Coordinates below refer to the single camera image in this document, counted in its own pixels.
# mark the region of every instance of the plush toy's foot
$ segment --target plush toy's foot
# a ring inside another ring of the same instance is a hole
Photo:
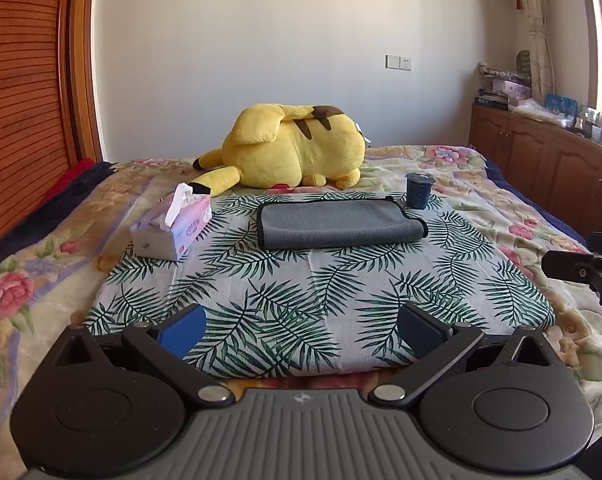
[[[221,150],[212,150],[211,152],[204,153],[197,160],[194,161],[192,167],[195,170],[211,170],[212,168],[218,168],[223,165],[223,155]]]
[[[339,189],[347,189],[348,187],[356,186],[360,178],[361,172],[356,168],[356,170],[351,171],[346,176],[338,178],[335,184]]]
[[[211,195],[217,196],[238,184],[240,179],[241,171],[239,171],[239,168],[227,166],[226,168],[219,168],[218,170],[209,171],[209,173],[198,176],[192,182],[209,187],[212,190]]]
[[[327,180],[322,175],[319,175],[319,174],[316,174],[316,173],[312,173],[312,174],[309,174],[309,175],[305,175],[303,177],[303,180],[301,181],[301,183],[304,186],[322,187],[322,186],[325,186],[325,184],[327,184]]]

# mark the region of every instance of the stack of books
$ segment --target stack of books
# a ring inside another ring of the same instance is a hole
[[[481,106],[508,111],[508,99],[508,95],[504,92],[481,88],[479,95],[474,98],[474,102]]]

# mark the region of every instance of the light switch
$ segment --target light switch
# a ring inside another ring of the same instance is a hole
[[[400,56],[385,56],[385,67],[386,68],[401,68],[401,57]]]

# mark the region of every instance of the cabinet top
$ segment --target cabinet top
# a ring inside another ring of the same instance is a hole
[[[527,125],[528,127],[536,128],[537,130],[544,130],[550,134],[558,135],[565,140],[570,140],[572,142],[581,143],[584,149],[592,150],[599,152],[602,155],[602,144],[598,142],[594,142],[594,140],[586,139],[585,137],[578,136],[568,130],[563,128],[559,128],[558,126],[554,126],[549,123],[542,123],[540,121],[535,121],[534,119],[529,119],[527,117],[513,114],[512,112],[506,112],[504,110],[498,110],[496,108],[489,108],[486,106],[480,106],[477,104],[472,105],[472,114],[473,115],[490,115],[493,117],[501,117],[506,118],[509,121],[514,121],[520,124]]]

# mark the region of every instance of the gray towel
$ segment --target gray towel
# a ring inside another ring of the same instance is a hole
[[[405,218],[393,200],[274,202],[257,212],[261,249],[317,249],[415,242],[428,235],[423,220]]]

